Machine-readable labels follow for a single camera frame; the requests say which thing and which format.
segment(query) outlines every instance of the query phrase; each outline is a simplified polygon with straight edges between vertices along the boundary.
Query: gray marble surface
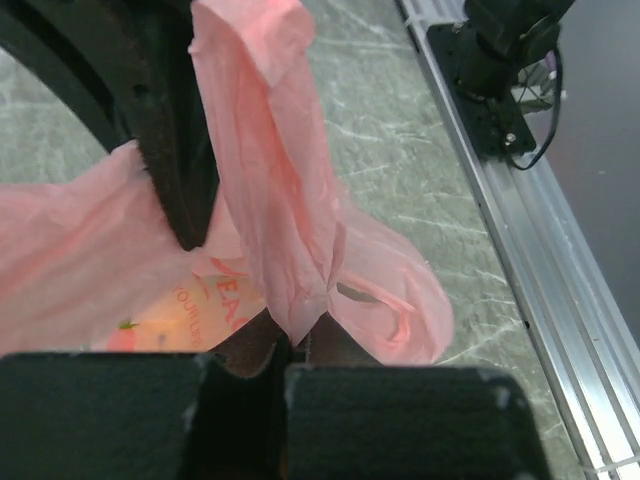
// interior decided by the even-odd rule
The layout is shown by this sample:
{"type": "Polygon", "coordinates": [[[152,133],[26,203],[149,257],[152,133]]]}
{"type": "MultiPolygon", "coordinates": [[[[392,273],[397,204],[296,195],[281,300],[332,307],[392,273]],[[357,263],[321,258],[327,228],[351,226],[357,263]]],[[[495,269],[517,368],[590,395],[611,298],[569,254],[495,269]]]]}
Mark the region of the gray marble surface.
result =
{"type": "MultiPolygon", "coordinates": [[[[393,3],[305,5],[317,24],[309,56],[335,168],[362,209],[416,244],[453,303],[456,335],[441,363],[512,374],[534,407],[555,478],[584,478],[393,3]]],[[[0,182],[66,181],[103,153],[0,51],[0,182]]]]}

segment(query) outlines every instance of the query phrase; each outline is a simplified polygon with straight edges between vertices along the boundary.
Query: pink plastic bag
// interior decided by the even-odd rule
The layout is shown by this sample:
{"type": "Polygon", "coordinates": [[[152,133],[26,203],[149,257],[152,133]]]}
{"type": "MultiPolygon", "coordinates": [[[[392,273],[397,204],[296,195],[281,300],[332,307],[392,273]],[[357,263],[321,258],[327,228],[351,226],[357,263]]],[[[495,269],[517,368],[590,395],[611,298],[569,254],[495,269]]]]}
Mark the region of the pink plastic bag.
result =
{"type": "Polygon", "coordinates": [[[133,143],[68,185],[1,186],[0,353],[105,338],[194,273],[250,275],[294,343],[329,311],[384,363],[433,362],[450,304],[416,249],[334,178],[309,13],[297,0],[192,9],[221,179],[207,243],[180,249],[133,143]]]}

